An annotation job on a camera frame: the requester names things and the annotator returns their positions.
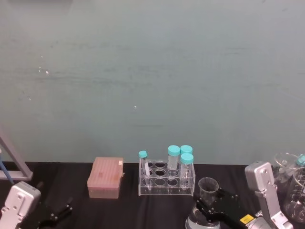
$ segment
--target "test tube rack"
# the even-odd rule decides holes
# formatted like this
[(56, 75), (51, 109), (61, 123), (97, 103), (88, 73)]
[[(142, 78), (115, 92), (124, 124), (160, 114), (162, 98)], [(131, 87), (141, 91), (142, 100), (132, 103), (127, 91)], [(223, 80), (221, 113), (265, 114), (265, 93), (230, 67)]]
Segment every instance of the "test tube rack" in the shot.
[(177, 169), (168, 169), (166, 160), (148, 160), (150, 175), (146, 176), (139, 160), (139, 196), (140, 195), (189, 195), (195, 189), (195, 170), (192, 164), (187, 188), (180, 186), (180, 164)]

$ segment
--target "small beaker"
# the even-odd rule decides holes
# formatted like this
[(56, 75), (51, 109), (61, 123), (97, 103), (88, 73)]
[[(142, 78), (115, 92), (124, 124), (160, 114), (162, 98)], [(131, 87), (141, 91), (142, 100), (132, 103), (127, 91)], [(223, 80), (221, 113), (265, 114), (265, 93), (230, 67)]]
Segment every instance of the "small beaker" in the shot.
[(210, 177), (204, 177), (199, 180), (198, 186), (202, 201), (207, 206), (211, 205), (217, 198), (217, 191), (219, 189), (217, 181)]
[(277, 185), (278, 193), (286, 193), (289, 188), (292, 175), (298, 168), (296, 165), (298, 156), (290, 153), (278, 153), (275, 155), (274, 159), (275, 163), (272, 167), (275, 181), (274, 184)]
[[(217, 198), (217, 191), (219, 185), (216, 180), (204, 177), (201, 178), (198, 182), (200, 188), (200, 197), (202, 202), (206, 206), (211, 205)], [(186, 229), (219, 229), (220, 223), (211, 222), (206, 219), (206, 217), (199, 211), (195, 206), (193, 207), (188, 219), (185, 222)]]
[(305, 168), (297, 169), (284, 202), (284, 212), (288, 218), (305, 223)]

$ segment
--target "pink pipette tip box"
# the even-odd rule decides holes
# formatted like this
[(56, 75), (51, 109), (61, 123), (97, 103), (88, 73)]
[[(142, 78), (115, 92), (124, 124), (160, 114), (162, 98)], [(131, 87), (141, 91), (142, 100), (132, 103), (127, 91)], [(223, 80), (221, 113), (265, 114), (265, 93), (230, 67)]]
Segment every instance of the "pink pipette tip box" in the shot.
[(87, 181), (90, 198), (119, 198), (122, 157), (97, 157)]

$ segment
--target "teal wall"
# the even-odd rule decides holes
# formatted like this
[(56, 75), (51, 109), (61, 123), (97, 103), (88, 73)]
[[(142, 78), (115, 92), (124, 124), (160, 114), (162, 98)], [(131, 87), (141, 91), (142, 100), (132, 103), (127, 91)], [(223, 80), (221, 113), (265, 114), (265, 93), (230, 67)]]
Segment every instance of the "teal wall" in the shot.
[(0, 123), (27, 161), (305, 149), (303, 0), (2, 0)]

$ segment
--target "black table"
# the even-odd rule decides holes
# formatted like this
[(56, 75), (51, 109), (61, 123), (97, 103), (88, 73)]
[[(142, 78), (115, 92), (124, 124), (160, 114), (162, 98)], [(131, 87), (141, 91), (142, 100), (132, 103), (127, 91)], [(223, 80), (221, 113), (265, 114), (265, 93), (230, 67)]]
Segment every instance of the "black table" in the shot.
[[(12, 163), (6, 163), (14, 169)], [(191, 196), (138, 196), (138, 164), (124, 164), (119, 199), (90, 199), (87, 179), (92, 163), (28, 163), (34, 172), (30, 182), (44, 182), (42, 198), (53, 208), (73, 198), (72, 215), (56, 229), (183, 229), (194, 200)], [(258, 199), (247, 187), (245, 166), (195, 165), (196, 183), (212, 177), (220, 187), (239, 195), (246, 209), (259, 210)], [(0, 181), (0, 206), (10, 190), (8, 181)], [(295, 229), (304, 225), (294, 224)]]

